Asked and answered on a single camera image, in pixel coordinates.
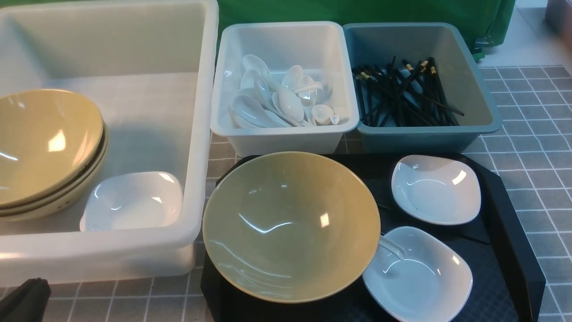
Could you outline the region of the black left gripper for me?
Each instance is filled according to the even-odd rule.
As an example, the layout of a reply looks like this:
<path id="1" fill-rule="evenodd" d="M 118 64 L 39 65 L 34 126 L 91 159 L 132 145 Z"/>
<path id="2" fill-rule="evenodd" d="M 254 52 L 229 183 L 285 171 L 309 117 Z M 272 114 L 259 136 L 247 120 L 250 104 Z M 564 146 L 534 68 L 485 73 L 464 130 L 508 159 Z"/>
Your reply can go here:
<path id="1" fill-rule="evenodd" d="M 41 322 L 51 296 L 46 279 L 28 279 L 0 302 L 2 322 Z"/>

